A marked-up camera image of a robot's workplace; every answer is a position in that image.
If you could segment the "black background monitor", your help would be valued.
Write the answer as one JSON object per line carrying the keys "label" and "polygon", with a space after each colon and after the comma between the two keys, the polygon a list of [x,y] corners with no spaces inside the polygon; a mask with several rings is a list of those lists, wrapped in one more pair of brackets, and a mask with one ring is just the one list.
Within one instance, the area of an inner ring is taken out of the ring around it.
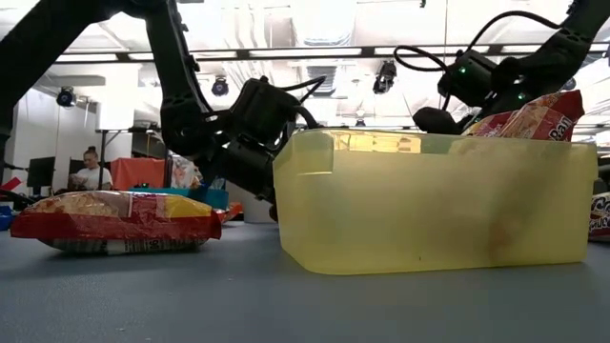
{"label": "black background monitor", "polygon": [[30,160],[27,186],[29,188],[50,187],[54,174],[55,157],[41,157]]}

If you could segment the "black lamp stand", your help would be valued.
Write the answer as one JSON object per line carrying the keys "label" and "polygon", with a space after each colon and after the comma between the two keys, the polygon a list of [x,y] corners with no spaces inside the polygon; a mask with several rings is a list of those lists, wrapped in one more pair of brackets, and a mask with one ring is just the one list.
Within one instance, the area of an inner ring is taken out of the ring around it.
{"label": "black lamp stand", "polygon": [[98,177],[98,189],[101,191],[104,188],[104,170],[106,167],[106,160],[105,160],[105,153],[106,153],[106,146],[107,146],[107,137],[108,137],[108,130],[99,130],[98,131],[101,134],[101,150],[99,153],[99,167],[100,167],[100,171],[99,171],[99,177]]}

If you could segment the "white rectangular lamp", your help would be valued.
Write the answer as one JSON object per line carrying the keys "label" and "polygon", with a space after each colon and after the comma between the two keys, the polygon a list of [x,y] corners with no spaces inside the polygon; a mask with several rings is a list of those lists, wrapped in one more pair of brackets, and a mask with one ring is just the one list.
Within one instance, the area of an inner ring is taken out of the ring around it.
{"label": "white rectangular lamp", "polygon": [[97,105],[97,109],[97,128],[99,130],[123,130],[133,124],[133,106],[102,102]]}

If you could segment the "blue Maruchan ramen pack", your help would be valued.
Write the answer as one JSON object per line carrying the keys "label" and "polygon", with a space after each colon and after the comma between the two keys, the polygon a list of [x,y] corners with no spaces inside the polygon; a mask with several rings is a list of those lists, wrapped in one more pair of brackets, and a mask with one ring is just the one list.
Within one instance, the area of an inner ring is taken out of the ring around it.
{"label": "blue Maruchan ramen pack", "polygon": [[199,168],[191,160],[172,155],[172,188],[196,189],[199,187],[201,179]]}

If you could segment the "person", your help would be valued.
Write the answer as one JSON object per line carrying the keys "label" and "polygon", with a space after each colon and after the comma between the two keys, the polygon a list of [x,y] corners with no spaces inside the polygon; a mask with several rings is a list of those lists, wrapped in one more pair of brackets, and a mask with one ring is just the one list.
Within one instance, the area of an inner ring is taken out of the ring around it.
{"label": "person", "polygon": [[69,176],[69,188],[76,191],[108,191],[112,189],[110,171],[99,164],[95,146],[83,153],[84,167]]}

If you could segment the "black overhead light bar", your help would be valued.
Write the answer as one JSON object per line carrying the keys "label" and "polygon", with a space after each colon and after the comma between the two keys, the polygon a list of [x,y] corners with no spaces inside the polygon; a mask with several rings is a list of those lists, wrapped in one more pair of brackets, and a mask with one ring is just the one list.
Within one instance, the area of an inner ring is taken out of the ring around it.
{"label": "black overhead light bar", "polygon": [[[521,56],[535,52],[538,45],[492,44],[474,46],[474,50],[488,56]],[[285,48],[285,49],[237,49],[237,50],[192,50],[198,62],[250,61],[250,60],[297,60],[297,59],[370,59],[391,58],[394,47],[364,46],[343,48]],[[60,55],[56,64],[111,64],[150,63],[153,54],[149,51],[93,51]]]}

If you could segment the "teal plastic bin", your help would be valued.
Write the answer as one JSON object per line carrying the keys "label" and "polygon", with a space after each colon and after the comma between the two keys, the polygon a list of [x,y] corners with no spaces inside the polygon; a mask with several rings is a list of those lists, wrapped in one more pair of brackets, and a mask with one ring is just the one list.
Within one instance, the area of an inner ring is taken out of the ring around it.
{"label": "teal plastic bin", "polygon": [[210,205],[216,210],[226,210],[229,207],[229,194],[225,190],[208,189],[206,187],[197,189],[131,188],[130,192],[177,194]]}

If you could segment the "yellow translucent plastic bin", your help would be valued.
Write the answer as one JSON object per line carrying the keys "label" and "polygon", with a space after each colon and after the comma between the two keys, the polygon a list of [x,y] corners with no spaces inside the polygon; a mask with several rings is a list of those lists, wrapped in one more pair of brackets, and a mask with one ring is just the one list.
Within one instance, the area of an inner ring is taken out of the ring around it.
{"label": "yellow translucent plastic bin", "polygon": [[591,144],[303,131],[274,161],[280,243],[326,274],[579,262],[597,175]]}

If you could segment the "orange partition panel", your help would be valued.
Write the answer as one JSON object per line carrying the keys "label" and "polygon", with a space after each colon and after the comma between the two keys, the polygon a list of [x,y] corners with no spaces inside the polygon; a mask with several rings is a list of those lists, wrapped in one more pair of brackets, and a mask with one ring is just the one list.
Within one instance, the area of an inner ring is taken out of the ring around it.
{"label": "orange partition panel", "polygon": [[154,158],[117,158],[111,162],[113,187],[128,191],[136,185],[148,184],[151,188],[162,188],[165,162]]}

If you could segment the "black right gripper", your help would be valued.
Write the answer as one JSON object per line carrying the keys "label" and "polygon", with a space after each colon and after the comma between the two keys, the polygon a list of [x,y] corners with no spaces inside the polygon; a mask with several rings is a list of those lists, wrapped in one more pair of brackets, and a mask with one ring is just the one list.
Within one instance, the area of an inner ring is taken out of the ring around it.
{"label": "black right gripper", "polygon": [[[499,84],[506,73],[504,62],[495,63],[476,50],[459,51],[437,83],[438,93],[456,97],[469,107],[479,107],[485,115],[506,111]],[[417,127],[427,133],[461,134],[462,128],[448,111],[424,107],[415,112]]]}

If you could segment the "orange Maruchan chicken ramen pack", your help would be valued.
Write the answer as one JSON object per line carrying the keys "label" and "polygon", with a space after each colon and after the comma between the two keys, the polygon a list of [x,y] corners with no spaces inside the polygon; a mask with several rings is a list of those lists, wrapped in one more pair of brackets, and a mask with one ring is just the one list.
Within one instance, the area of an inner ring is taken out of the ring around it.
{"label": "orange Maruchan chicken ramen pack", "polygon": [[216,209],[215,213],[220,222],[224,224],[228,221],[236,219],[240,214],[242,214],[243,207],[239,202],[230,202],[226,209]]}

